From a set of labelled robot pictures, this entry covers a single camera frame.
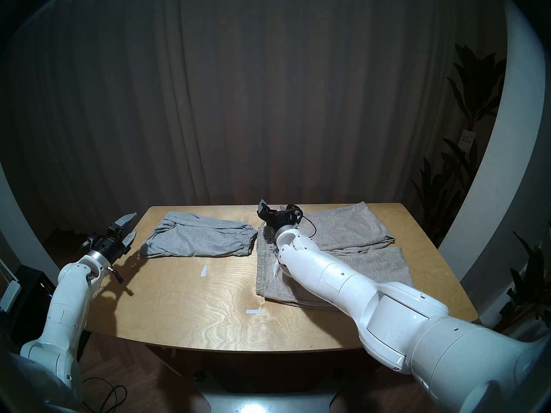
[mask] robotic arm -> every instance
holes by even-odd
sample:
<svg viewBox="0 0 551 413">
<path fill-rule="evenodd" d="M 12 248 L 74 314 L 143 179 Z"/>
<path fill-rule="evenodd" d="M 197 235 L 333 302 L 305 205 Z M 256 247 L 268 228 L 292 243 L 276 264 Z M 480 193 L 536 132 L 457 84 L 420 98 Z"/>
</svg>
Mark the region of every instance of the robotic arm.
<svg viewBox="0 0 551 413">
<path fill-rule="evenodd" d="M 127 214 L 113 222 L 106 236 L 88 237 L 84 245 L 90 246 L 90 252 L 59 272 L 42 336 L 21 348 L 19 368 L 42 389 L 46 402 L 73 406 L 82 401 L 82 379 L 76 360 L 78 340 L 90 300 L 98 295 L 107 272 L 122 283 L 112 264 L 130 250 L 136 232 L 128 234 L 128 230 L 134 217 L 136 213 Z"/>
<path fill-rule="evenodd" d="M 276 211 L 263 200 L 258 215 L 275 233 L 285 274 L 350 316 L 373 358 L 412 374 L 446 411 L 496 408 L 525 379 L 549 340 L 519 342 L 450 317 L 447 306 L 415 288 L 357 273 L 296 228 L 303 216 L 296 205 Z"/>
</svg>

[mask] green leaves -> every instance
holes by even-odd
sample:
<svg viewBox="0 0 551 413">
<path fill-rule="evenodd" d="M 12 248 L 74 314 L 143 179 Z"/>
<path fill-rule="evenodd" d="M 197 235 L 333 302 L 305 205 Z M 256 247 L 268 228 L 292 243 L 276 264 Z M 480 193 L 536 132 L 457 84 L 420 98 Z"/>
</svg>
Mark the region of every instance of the green leaves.
<svg viewBox="0 0 551 413">
<path fill-rule="evenodd" d="M 459 159 L 459 162 L 461 163 L 461 165 L 465 167 L 465 170 L 467 170 L 467 174 L 469 174 L 470 176 L 472 174 L 471 165 L 467 162 L 467 159 L 465 158 L 465 152 L 459 149 L 459 147 L 449 139 L 444 139 L 444 142 L 448 144 L 452 152 Z"/>
<path fill-rule="evenodd" d="M 503 74 L 506 61 L 495 63 L 495 53 L 483 59 L 477 59 L 468 46 L 455 44 L 461 65 L 454 67 L 461 80 L 461 86 L 447 77 L 453 91 L 457 106 L 468 119 L 468 129 L 485 115 L 495 114 L 499 106 Z M 499 94 L 490 99 L 496 83 L 500 83 Z M 429 161 L 423 158 L 423 169 L 420 183 L 412 180 L 417 196 L 423 206 L 423 223 L 421 227 L 435 246 L 438 246 L 446 235 L 477 173 L 478 148 L 476 141 L 471 145 L 468 156 L 455 142 L 444 139 L 451 152 L 440 154 L 444 165 L 435 174 Z"/>
<path fill-rule="evenodd" d="M 499 313 L 501 314 L 502 318 L 509 318 L 511 315 L 513 315 L 513 312 L 515 311 L 515 305 L 513 302 L 507 302 L 503 308 L 501 308 L 501 311 Z"/>
<path fill-rule="evenodd" d="M 467 112 L 467 108 L 465 108 L 465 105 L 463 103 L 463 98 L 461 97 L 461 93 L 459 92 L 459 89 L 455 85 L 455 81 L 452 80 L 450 77 L 446 77 L 448 81 L 451 84 L 451 87 L 453 89 L 453 95 L 455 96 L 455 100 L 457 101 L 457 104 L 459 106 L 459 109 L 461 109 L 461 112 L 463 112 L 467 117 L 469 117 L 469 113 Z"/>
<path fill-rule="evenodd" d="M 495 53 L 489 54 L 483 59 L 477 59 L 473 51 L 468 47 L 455 44 L 457 56 L 463 66 L 454 63 L 454 66 L 463 85 L 463 95 L 455 82 L 447 77 L 453 90 L 453 96 L 457 105 L 469 119 L 469 129 L 474 123 L 485 115 L 495 115 L 493 111 L 499 105 L 503 90 L 503 74 L 505 73 L 506 60 L 495 63 Z M 495 85 L 499 83 L 498 95 L 490 100 Z"/>
<path fill-rule="evenodd" d="M 543 253 L 537 246 L 534 246 L 534 250 L 532 250 L 528 243 L 519 237 L 515 231 L 513 231 L 513 234 L 528 253 L 528 263 L 526 264 L 523 280 L 525 300 L 534 304 L 540 303 L 543 294 Z"/>
<path fill-rule="evenodd" d="M 452 169 L 453 174 L 455 175 L 455 177 L 457 177 L 457 180 L 459 181 L 461 186 L 464 188 L 465 187 L 465 181 L 463 179 L 463 173 L 461 171 L 461 166 L 457 163 L 456 160 L 453 159 L 453 157 L 450 154 L 446 154 L 446 153 L 442 152 L 440 155 L 441 155 L 442 159 L 444 160 L 444 163 L 446 165 L 450 166 L 450 168 Z"/>
<path fill-rule="evenodd" d="M 551 280 L 545 281 L 543 275 L 543 253 L 538 246 L 531 248 L 516 232 L 513 234 L 528 253 L 528 263 L 524 278 L 515 269 L 510 269 L 515 290 L 508 289 L 507 295 L 511 301 L 501 309 L 501 321 L 495 330 L 503 331 L 524 319 L 527 314 L 534 314 L 535 319 L 541 317 L 546 326 L 551 328 L 551 311 L 548 310 L 551 306 Z"/>
<path fill-rule="evenodd" d="M 526 293 L 524 291 L 524 284 L 522 283 L 522 278 L 516 269 L 509 268 L 509 270 L 511 271 L 513 282 L 515 283 L 518 302 L 523 303 L 526 300 Z"/>
</svg>

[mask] wooden table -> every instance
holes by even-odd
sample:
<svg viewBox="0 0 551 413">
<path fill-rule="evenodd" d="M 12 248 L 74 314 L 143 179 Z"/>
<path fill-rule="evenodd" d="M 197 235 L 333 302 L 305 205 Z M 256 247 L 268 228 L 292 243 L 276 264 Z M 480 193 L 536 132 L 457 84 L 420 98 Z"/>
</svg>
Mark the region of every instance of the wooden table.
<svg viewBox="0 0 551 413">
<path fill-rule="evenodd" d="M 300 205 L 304 212 L 347 204 Z M 402 247 L 415 287 L 448 305 L 450 315 L 478 316 L 438 250 L 401 204 L 369 208 Z M 278 304 L 255 292 L 256 243 L 248 257 L 142 259 L 140 245 L 169 210 L 262 221 L 256 205 L 151 207 L 136 226 L 130 252 L 115 263 L 125 282 L 108 275 L 90 304 L 87 329 L 154 345 L 213 351 L 325 351 L 361 346 L 353 321 L 340 311 Z M 206 276 L 201 271 L 207 265 Z M 246 310 L 262 310 L 247 314 Z"/>
</svg>

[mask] metal base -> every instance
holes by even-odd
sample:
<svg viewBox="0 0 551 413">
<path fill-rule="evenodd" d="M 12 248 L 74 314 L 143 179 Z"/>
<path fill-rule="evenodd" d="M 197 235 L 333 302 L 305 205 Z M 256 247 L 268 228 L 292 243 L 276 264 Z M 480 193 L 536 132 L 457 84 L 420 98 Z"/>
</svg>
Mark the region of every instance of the metal base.
<svg viewBox="0 0 551 413">
<path fill-rule="evenodd" d="M 235 394 L 227 392 L 209 372 L 197 372 L 195 386 L 210 404 L 210 411 L 223 413 L 327 413 L 345 382 L 344 373 L 327 375 L 313 390 L 283 394 Z"/>
</svg>

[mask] gray sweatpants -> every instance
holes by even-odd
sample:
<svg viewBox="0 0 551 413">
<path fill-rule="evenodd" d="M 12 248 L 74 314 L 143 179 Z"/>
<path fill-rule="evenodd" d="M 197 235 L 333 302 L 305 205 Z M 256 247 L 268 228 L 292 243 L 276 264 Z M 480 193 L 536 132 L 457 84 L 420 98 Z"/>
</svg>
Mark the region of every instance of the gray sweatpants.
<svg viewBox="0 0 551 413">
<path fill-rule="evenodd" d="M 394 241 L 394 237 L 365 203 L 315 211 L 307 213 L 306 217 L 316 225 L 317 232 L 312 239 L 320 250 L 377 282 L 397 281 L 414 287 L 402 249 L 384 248 Z M 299 229 L 305 235 L 314 233 L 314 227 L 305 219 Z M 257 252 L 258 295 L 294 306 L 335 309 L 283 273 L 277 260 L 273 232 L 267 226 L 258 229 Z"/>
<path fill-rule="evenodd" d="M 248 256 L 256 229 L 245 222 L 169 211 L 140 248 L 140 256 Z"/>
</svg>

